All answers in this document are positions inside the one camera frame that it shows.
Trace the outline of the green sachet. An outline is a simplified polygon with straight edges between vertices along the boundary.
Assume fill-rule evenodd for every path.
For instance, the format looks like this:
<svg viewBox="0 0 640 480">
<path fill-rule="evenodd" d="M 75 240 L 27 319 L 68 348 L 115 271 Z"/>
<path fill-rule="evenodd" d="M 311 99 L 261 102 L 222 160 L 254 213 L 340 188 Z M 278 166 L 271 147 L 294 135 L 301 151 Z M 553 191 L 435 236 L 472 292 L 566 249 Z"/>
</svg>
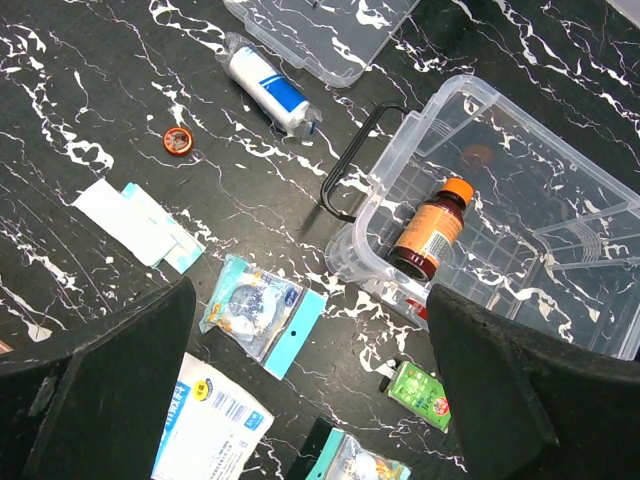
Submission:
<svg viewBox="0 0 640 480">
<path fill-rule="evenodd" d="M 400 362 L 383 393 L 430 426 L 448 432 L 451 410 L 444 387 L 416 364 Z"/>
</svg>

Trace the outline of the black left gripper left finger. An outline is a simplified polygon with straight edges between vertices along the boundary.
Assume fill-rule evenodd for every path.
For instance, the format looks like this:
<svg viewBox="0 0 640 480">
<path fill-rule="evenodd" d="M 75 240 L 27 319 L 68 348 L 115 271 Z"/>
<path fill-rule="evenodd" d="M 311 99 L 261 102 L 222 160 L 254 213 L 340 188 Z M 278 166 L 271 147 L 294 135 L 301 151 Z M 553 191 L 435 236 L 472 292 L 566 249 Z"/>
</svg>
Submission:
<svg viewBox="0 0 640 480">
<path fill-rule="evenodd" d="M 184 277 L 2 354 L 2 478 L 150 478 L 195 309 Z"/>
</svg>

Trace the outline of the brown medicine bottle orange cap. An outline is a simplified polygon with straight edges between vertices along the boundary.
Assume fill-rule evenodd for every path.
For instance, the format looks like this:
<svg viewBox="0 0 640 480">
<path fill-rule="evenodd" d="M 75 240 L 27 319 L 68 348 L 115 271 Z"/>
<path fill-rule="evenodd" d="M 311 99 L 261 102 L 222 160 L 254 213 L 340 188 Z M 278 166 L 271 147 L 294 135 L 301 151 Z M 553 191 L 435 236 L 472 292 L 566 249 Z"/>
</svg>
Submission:
<svg viewBox="0 0 640 480">
<path fill-rule="evenodd" d="M 449 178 L 417 208 L 390 250 L 389 263 L 416 281 L 431 281 L 464 228 L 473 194 L 467 181 Z"/>
</svg>

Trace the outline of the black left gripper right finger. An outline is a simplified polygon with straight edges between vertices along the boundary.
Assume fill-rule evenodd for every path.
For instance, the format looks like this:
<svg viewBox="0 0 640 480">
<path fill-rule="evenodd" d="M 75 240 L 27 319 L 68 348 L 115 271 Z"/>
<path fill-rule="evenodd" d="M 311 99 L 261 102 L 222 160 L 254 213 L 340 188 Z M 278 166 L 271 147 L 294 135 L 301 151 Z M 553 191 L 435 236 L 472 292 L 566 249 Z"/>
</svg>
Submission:
<svg viewBox="0 0 640 480">
<path fill-rule="evenodd" d="M 638 478 L 637 362 L 558 340 L 441 285 L 427 313 L 472 478 Z"/>
</svg>

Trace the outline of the clear plastic box lid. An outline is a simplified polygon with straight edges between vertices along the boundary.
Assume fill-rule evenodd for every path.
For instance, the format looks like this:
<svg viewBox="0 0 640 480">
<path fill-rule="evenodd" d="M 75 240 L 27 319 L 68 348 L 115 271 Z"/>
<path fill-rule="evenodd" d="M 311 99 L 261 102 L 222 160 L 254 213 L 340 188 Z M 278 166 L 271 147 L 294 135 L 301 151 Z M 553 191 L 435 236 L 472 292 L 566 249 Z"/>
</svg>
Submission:
<svg viewBox="0 0 640 480">
<path fill-rule="evenodd" d="M 246 32 L 334 88 L 353 85 L 418 3 L 410 0 L 226 1 Z"/>
</svg>

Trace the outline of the white blue mask packet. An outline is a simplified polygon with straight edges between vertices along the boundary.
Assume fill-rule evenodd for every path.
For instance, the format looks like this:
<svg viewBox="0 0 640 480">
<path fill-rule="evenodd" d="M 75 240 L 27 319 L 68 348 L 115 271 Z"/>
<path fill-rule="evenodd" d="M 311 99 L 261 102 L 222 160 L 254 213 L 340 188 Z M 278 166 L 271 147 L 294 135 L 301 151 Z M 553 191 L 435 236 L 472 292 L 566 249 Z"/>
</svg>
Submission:
<svg viewBox="0 0 640 480">
<path fill-rule="evenodd" d="M 151 477 L 238 479 L 273 421 L 249 392 L 186 353 Z"/>
</svg>

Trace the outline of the teal bandage packet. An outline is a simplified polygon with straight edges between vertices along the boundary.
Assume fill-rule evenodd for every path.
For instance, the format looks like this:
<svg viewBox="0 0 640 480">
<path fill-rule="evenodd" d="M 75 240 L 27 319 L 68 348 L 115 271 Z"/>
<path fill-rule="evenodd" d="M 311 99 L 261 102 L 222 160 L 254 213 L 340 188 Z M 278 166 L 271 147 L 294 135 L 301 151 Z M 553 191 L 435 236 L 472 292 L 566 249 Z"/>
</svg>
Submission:
<svg viewBox="0 0 640 480">
<path fill-rule="evenodd" d="M 228 255 L 199 328 L 219 329 L 281 380 L 325 306 L 320 294 Z"/>
<path fill-rule="evenodd" d="M 293 473 L 293 479 L 320 480 L 407 480 L 411 469 L 364 448 L 359 440 L 346 431 L 333 427 L 320 453 L 303 467 L 301 473 Z"/>
</svg>

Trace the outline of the white gauze packet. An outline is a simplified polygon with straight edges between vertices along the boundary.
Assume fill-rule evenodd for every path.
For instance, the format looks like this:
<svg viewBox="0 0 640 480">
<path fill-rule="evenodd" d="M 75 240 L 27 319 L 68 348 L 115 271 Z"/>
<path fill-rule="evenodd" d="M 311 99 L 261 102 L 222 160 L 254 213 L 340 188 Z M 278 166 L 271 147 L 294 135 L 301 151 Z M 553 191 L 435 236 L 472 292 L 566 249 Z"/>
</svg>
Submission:
<svg viewBox="0 0 640 480">
<path fill-rule="evenodd" d="M 100 179 L 73 206 L 147 267 L 165 262 L 183 274 L 205 251 L 199 240 L 135 183 L 118 191 Z"/>
</svg>

